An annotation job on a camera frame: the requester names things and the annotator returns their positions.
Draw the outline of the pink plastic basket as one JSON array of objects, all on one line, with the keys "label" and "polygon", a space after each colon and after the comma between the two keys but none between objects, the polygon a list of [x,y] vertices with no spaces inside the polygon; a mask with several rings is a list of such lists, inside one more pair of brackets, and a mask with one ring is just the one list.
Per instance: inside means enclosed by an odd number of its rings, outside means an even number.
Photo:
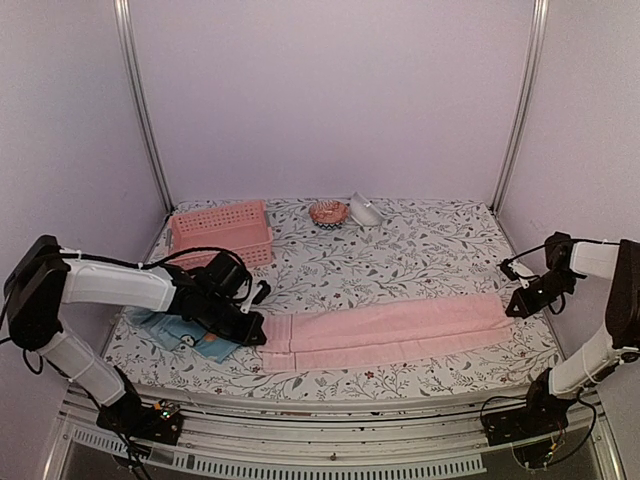
[{"label": "pink plastic basket", "polygon": [[247,267],[272,262],[273,233],[264,200],[176,214],[168,227],[169,254],[196,247],[221,247],[239,255]]}]

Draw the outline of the pink terry towel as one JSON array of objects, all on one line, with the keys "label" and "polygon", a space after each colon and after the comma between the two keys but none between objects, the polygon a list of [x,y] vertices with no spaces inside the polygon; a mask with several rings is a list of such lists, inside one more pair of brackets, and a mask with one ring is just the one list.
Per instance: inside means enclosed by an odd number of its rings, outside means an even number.
[{"label": "pink terry towel", "polygon": [[397,301],[269,316],[257,351],[267,373],[375,367],[506,342],[513,325],[496,294]]}]

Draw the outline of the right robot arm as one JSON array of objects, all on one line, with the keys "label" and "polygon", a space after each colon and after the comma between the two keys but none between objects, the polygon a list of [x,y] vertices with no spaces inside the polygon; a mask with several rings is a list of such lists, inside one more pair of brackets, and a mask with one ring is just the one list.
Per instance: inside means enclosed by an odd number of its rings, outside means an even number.
[{"label": "right robot arm", "polygon": [[571,307],[570,325],[586,316],[592,335],[563,362],[544,371],[527,392],[517,427],[537,436],[577,402],[579,393],[598,385],[616,368],[639,359],[639,243],[574,238],[556,232],[543,244],[503,260],[502,273],[520,287],[506,315],[526,319],[543,309],[560,315],[584,282],[594,297]]}]

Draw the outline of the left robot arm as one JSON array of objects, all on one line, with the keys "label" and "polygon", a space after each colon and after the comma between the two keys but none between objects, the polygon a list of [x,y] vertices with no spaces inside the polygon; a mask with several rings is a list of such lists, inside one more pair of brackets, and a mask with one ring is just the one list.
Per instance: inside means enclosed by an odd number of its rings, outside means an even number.
[{"label": "left robot arm", "polygon": [[185,270],[176,261],[188,250],[131,263],[65,249],[55,237],[43,235],[5,281],[1,319],[8,339],[110,408],[111,419],[126,433],[141,433],[149,415],[126,375],[65,326],[60,309],[75,303],[138,307],[178,316],[242,346],[264,345],[264,318],[251,307],[269,294],[269,285],[255,283],[237,253],[211,246],[202,250],[212,260]]}]

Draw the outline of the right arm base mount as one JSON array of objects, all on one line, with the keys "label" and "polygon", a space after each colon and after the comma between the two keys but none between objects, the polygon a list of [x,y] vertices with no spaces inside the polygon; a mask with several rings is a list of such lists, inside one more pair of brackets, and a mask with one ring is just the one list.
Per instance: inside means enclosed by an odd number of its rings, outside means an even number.
[{"label": "right arm base mount", "polygon": [[490,397],[480,411],[480,422],[490,446],[518,442],[565,429],[569,424],[567,412],[577,402],[576,399],[552,395],[548,381],[541,378],[529,386],[523,406],[486,413],[486,406],[498,399],[506,399],[506,396]]}]

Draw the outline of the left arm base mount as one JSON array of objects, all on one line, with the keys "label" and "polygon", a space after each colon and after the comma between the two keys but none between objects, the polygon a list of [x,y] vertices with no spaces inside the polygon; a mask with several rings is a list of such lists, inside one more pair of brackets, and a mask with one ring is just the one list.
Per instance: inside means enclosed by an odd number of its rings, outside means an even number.
[{"label": "left arm base mount", "polygon": [[184,416],[180,406],[167,400],[146,405],[135,388],[126,385],[124,394],[112,405],[99,404],[96,424],[127,440],[140,439],[176,446]]}]

